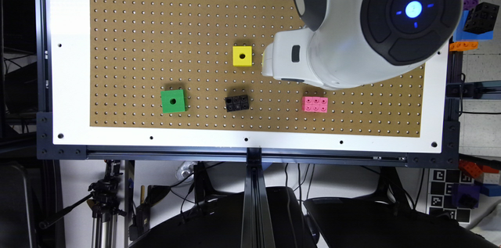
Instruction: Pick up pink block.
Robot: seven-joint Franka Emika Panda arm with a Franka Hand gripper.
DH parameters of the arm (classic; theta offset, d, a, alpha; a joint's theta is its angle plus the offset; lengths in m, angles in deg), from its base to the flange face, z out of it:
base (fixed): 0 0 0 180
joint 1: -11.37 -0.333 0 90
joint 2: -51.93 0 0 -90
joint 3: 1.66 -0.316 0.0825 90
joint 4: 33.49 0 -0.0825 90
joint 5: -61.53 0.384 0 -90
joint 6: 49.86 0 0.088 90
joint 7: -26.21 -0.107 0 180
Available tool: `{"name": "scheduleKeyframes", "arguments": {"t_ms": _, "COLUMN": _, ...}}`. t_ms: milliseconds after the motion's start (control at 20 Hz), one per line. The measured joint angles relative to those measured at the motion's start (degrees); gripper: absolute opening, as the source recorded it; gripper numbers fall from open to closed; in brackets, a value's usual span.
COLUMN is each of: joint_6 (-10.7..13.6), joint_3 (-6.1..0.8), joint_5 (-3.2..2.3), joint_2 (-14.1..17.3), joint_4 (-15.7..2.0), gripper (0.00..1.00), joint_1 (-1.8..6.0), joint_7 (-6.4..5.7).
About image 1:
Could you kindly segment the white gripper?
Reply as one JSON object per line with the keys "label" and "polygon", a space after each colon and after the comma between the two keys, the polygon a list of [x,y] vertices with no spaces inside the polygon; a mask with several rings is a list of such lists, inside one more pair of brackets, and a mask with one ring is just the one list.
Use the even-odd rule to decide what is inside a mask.
{"label": "white gripper", "polygon": [[262,56],[262,75],[281,81],[296,81],[323,86],[313,72],[308,58],[308,45],[313,31],[302,28],[275,34],[273,43]]}

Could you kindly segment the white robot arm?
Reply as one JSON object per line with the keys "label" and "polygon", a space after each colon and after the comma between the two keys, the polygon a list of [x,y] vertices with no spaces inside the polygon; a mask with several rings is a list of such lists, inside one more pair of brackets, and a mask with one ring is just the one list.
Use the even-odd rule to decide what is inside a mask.
{"label": "white robot arm", "polygon": [[304,22],[275,35],[262,73],[326,90],[396,77],[436,56],[463,0],[294,0]]}

